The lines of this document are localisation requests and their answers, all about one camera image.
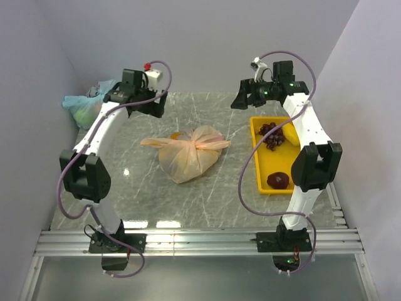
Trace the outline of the orange translucent plastic bag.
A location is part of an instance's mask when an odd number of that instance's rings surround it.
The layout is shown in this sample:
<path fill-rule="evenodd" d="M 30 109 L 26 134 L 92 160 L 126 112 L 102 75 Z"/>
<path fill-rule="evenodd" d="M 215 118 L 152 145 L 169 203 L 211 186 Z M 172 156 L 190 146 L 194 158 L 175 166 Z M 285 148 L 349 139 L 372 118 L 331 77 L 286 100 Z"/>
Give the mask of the orange translucent plastic bag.
<path fill-rule="evenodd" d="M 182 184 L 203 175 L 231 142 L 209 125 L 182 130 L 168 138 L 147 138 L 140 142 L 159 150 L 159 166 L 173 182 Z"/>

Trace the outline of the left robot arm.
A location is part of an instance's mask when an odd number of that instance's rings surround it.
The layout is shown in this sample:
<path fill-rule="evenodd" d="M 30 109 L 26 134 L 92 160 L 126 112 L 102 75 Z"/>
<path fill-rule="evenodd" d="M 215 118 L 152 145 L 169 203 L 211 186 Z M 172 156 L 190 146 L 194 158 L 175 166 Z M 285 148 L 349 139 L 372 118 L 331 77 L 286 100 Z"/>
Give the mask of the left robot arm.
<path fill-rule="evenodd" d="M 100 111 L 95 121 L 73 150 L 60 154 L 58 185 L 92 214 L 96 223 L 91 236 L 94 252 L 116 253 L 127 245 L 123 221 L 107 200 L 112 180 L 102 158 L 132 112 L 163 116 L 167 91 L 159 90 L 161 79 L 162 72 L 147 63 L 143 70 L 124 69 L 119 82 L 106 88 L 100 85 Z"/>

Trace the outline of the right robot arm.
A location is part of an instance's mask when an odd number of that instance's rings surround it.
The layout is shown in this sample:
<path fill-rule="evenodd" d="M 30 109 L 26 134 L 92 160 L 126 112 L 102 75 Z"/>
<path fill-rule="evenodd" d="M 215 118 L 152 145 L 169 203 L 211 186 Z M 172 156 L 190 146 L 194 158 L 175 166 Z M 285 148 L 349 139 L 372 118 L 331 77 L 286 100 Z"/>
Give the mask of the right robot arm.
<path fill-rule="evenodd" d="M 268 67 L 260 58 L 256 57 L 251 67 L 254 78 L 241 81 L 231 108 L 245 110 L 250 105 L 260 107 L 268 100 L 277 100 L 289 120 L 275 129 L 294 125 L 300 142 L 300 152 L 291 166 L 294 190 L 289 206 L 281 215 L 276 231 L 258 234 L 256 239 L 267 251 L 310 251 L 307 218 L 318 196 L 335 178 L 342 146 L 323 130 L 311 104 L 310 91 L 305 82 L 296 81 L 291 60 L 275 62 L 273 77 L 268 82 L 263 78 Z"/>

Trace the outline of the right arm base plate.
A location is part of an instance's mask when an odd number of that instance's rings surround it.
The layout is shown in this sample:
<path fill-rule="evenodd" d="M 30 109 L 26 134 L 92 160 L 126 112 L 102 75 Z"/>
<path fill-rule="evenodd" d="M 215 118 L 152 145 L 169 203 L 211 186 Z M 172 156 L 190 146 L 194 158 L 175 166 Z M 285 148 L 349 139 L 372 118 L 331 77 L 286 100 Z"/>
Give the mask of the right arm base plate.
<path fill-rule="evenodd" d="M 312 244 L 307 232 L 258 232 L 256 244 L 259 253 L 311 251 Z"/>

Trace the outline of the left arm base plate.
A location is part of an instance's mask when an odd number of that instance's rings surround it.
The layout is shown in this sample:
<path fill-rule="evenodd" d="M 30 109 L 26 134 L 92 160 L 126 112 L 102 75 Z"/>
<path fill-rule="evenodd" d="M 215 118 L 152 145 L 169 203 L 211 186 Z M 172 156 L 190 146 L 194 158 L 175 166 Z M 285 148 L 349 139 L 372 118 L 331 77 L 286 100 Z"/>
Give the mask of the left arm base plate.
<path fill-rule="evenodd" d="M 91 236 L 88 252 L 94 254 L 126 253 L 128 251 L 126 245 L 130 245 L 143 253 L 146 240 L 147 235 L 144 233 L 125 234 L 121 239 L 121 244 L 109 239 L 103 233 L 95 233 Z"/>

